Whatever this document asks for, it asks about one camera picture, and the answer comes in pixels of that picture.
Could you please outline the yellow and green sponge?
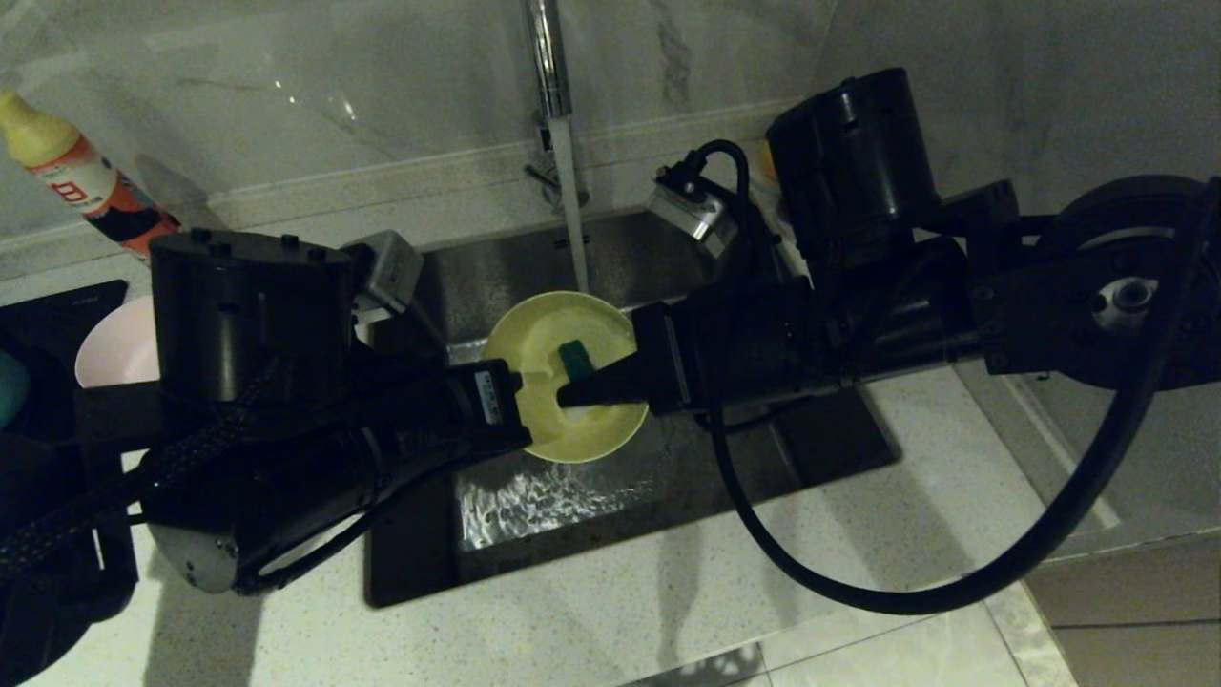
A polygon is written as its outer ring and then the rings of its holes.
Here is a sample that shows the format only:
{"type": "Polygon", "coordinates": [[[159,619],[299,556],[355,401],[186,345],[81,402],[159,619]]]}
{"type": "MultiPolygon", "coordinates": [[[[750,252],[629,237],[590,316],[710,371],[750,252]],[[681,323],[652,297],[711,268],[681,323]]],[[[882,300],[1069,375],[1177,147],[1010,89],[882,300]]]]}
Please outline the yellow and green sponge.
{"type": "MultiPolygon", "coordinates": [[[[562,382],[557,388],[557,397],[560,397],[563,387],[578,382],[578,379],[589,378],[589,375],[593,373],[593,370],[596,370],[596,365],[593,365],[592,358],[589,355],[589,350],[584,347],[581,340],[568,340],[567,343],[560,344],[558,348],[558,355],[560,358],[564,373],[567,373],[567,379],[564,379],[564,382],[562,382]]],[[[601,419],[608,412],[617,412],[617,408],[607,405],[580,408],[560,406],[560,427],[576,427],[578,425],[593,421],[593,419],[601,419]]]]}

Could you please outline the yellow plastic bowl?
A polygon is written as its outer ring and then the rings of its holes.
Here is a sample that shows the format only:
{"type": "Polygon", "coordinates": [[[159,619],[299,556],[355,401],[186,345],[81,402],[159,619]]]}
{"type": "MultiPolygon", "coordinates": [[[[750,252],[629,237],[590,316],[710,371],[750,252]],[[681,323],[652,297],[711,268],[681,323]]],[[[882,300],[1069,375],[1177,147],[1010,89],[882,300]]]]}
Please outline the yellow plastic bowl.
{"type": "Polygon", "coordinates": [[[625,314],[589,293],[556,290],[519,301],[493,327],[486,360],[503,360],[523,375],[515,401],[532,436],[527,453],[554,464],[587,464],[618,451],[642,427],[647,405],[560,408],[557,392],[569,377],[559,355],[579,340],[593,369],[606,369],[636,351],[625,314]]]}

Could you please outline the pink plastic bowl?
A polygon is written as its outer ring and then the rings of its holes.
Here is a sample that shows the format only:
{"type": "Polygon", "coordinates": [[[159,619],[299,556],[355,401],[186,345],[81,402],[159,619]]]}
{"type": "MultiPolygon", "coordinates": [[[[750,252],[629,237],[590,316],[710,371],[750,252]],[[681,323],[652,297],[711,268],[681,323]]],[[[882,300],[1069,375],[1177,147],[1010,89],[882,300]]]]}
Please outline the pink plastic bowl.
{"type": "Polygon", "coordinates": [[[74,379],[84,388],[126,386],[160,378],[153,297],[139,297],[101,318],[74,356],[74,379]]]}

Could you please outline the chrome faucet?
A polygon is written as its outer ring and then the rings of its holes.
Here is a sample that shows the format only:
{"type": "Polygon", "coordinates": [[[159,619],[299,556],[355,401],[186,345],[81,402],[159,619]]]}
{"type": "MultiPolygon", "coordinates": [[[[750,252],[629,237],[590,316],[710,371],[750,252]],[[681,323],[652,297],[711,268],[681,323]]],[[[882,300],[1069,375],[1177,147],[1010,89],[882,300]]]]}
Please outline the chrome faucet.
{"type": "Polygon", "coordinates": [[[589,204],[571,139],[571,87],[558,0],[520,0],[530,45],[537,109],[534,113],[536,153],[523,171],[540,183],[541,195],[554,214],[567,209],[564,192],[571,188],[578,207],[589,204]]]}

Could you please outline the blue plastic bowl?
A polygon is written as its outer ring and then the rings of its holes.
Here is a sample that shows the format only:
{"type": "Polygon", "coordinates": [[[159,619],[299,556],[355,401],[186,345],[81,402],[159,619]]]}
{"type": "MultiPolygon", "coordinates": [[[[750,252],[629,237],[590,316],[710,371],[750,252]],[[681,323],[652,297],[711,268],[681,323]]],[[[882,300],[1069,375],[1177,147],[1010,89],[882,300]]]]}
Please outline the blue plastic bowl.
{"type": "Polygon", "coordinates": [[[0,430],[16,421],[31,397],[31,372],[11,351],[0,349],[0,430]]]}

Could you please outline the yellow detergent bottle red label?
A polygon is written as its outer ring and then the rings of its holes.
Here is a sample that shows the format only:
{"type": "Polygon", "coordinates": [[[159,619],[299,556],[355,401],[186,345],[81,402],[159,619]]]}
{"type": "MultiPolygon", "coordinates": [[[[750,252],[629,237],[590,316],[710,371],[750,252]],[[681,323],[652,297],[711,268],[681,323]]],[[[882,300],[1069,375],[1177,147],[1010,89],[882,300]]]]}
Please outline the yellow detergent bottle red label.
{"type": "Polygon", "coordinates": [[[106,239],[145,262],[150,243],[179,232],[179,220],[153,201],[72,122],[0,88],[0,134],[9,157],[73,207],[106,239]]]}

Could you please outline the stainless steel sink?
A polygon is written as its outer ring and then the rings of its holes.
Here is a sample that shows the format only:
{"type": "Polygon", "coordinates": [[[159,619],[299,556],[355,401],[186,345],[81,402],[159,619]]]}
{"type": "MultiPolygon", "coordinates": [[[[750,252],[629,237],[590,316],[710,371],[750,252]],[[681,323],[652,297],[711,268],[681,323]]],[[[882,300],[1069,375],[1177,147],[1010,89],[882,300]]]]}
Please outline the stainless steel sink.
{"type": "MultiPolygon", "coordinates": [[[[637,308],[676,299],[718,261],[681,231],[639,212],[582,229],[593,297],[637,308]]],[[[575,290],[564,229],[519,232],[424,253],[419,293],[451,362],[484,356],[488,332],[527,297],[575,290]]],[[[860,392],[817,397],[734,434],[747,495],[824,486],[897,462],[897,443],[860,392]]],[[[646,419],[608,458],[560,465],[524,451],[405,497],[363,541],[363,599],[382,609],[729,511],[712,447],[684,416],[646,419]]]]}

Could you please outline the black induction cooktop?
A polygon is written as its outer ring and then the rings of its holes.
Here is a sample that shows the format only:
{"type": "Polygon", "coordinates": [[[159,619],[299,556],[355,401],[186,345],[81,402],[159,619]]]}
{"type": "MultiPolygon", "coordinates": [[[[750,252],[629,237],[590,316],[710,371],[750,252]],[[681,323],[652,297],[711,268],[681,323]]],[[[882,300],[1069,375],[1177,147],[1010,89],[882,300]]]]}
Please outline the black induction cooktop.
{"type": "Polygon", "coordinates": [[[128,283],[110,279],[96,286],[53,293],[0,308],[0,332],[28,347],[78,344],[93,326],[125,301],[128,283]]]}

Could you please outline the light wooden cabinet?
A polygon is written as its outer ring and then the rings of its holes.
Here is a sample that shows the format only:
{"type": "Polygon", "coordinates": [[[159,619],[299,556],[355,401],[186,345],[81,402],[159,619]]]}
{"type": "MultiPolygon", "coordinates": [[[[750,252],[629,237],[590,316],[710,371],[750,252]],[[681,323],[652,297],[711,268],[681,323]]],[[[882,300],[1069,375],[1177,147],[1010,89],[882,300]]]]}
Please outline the light wooden cabinet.
{"type": "Polygon", "coordinates": [[[1066,558],[985,606],[1024,687],[1221,687],[1221,533],[1066,558]]]}

